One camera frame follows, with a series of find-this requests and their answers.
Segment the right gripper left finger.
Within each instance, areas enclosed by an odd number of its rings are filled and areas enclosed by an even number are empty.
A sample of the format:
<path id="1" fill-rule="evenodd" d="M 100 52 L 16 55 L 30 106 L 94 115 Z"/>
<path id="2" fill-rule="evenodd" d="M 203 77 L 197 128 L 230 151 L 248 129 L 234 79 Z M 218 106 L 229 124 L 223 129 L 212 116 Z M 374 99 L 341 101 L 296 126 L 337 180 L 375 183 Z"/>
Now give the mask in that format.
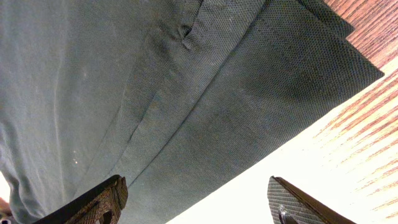
<path id="1" fill-rule="evenodd" d="M 113 175 L 34 224 L 117 224 L 127 198 L 126 178 Z"/>

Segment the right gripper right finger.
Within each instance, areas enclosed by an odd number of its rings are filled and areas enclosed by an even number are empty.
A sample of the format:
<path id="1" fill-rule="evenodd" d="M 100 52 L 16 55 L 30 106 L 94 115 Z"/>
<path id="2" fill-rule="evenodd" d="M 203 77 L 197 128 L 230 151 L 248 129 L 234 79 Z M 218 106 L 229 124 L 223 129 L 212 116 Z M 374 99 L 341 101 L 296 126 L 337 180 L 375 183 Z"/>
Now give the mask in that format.
<path id="1" fill-rule="evenodd" d="M 275 224 L 354 224 L 281 177 L 270 177 L 267 199 Z"/>

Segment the black polo shirt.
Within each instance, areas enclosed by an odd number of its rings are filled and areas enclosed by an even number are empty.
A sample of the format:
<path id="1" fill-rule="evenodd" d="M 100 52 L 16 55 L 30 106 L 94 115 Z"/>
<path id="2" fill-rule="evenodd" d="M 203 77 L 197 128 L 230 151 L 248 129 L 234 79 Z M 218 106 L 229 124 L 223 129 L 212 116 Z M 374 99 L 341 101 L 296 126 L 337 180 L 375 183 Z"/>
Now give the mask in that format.
<path id="1" fill-rule="evenodd" d="M 18 223 L 108 177 L 166 223 L 382 77 L 322 1 L 2 1 L 1 172 Z"/>

